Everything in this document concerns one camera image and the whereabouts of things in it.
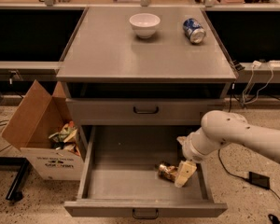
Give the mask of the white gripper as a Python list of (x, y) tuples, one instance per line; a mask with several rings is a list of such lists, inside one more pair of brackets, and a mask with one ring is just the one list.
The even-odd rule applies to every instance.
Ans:
[(175, 176), (175, 186), (182, 188), (197, 170), (195, 163), (203, 162), (210, 153), (221, 149), (222, 144), (211, 140), (203, 130), (188, 136), (178, 136), (176, 140), (182, 146), (183, 156), (187, 160), (179, 163)]

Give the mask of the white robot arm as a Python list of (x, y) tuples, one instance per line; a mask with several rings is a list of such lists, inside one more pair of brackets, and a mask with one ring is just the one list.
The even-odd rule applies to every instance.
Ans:
[(251, 125), (236, 113), (209, 111), (196, 132), (176, 140), (184, 158), (194, 163), (203, 162), (210, 153), (229, 144), (238, 144), (280, 164), (280, 130)]

